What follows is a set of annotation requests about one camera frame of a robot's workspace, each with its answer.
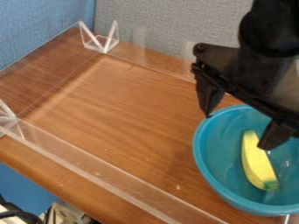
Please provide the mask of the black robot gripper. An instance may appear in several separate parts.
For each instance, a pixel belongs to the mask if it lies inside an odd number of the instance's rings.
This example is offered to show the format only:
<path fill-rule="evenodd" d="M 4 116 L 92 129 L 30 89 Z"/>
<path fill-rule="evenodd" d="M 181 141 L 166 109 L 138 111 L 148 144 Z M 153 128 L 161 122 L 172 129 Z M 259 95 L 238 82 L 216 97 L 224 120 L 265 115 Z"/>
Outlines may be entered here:
<path fill-rule="evenodd" d="M 271 151 L 299 137 L 299 70 L 293 57 L 265 55 L 249 46 L 198 43 L 192 48 L 196 94 L 206 118 L 225 94 L 269 117 L 256 146 Z"/>

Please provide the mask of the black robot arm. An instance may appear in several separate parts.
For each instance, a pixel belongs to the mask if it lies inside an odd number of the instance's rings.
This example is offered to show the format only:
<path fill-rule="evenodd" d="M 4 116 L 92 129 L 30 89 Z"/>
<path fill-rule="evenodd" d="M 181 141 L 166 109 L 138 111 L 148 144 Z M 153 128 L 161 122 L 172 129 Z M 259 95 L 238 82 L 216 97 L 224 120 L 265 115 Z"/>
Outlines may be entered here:
<path fill-rule="evenodd" d="M 238 47 L 192 48 L 200 110 L 209 115 L 229 94 L 271 118 L 257 147 L 299 138 L 299 0 L 253 0 L 237 29 Z"/>

